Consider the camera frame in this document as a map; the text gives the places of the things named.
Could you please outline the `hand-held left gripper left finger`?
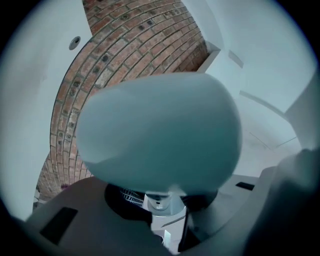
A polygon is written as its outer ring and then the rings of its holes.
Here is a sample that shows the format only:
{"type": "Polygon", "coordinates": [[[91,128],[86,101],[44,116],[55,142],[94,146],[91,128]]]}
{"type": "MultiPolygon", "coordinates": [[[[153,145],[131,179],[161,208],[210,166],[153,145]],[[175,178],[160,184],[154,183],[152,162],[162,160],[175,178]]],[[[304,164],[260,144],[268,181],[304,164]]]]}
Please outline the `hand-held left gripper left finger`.
{"type": "Polygon", "coordinates": [[[169,256],[151,230],[152,214],[115,186],[82,179],[36,209],[26,229],[50,255],[169,256]]]}

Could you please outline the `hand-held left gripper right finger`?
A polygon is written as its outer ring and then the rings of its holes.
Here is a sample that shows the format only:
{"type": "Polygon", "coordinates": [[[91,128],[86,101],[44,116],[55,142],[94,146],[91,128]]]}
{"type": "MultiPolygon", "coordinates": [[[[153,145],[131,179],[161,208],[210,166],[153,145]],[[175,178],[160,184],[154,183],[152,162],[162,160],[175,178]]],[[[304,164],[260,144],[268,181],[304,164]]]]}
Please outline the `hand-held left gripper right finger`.
{"type": "Polygon", "coordinates": [[[272,173],[233,175],[205,209],[187,211],[180,253],[243,253],[268,197],[272,173]]]}

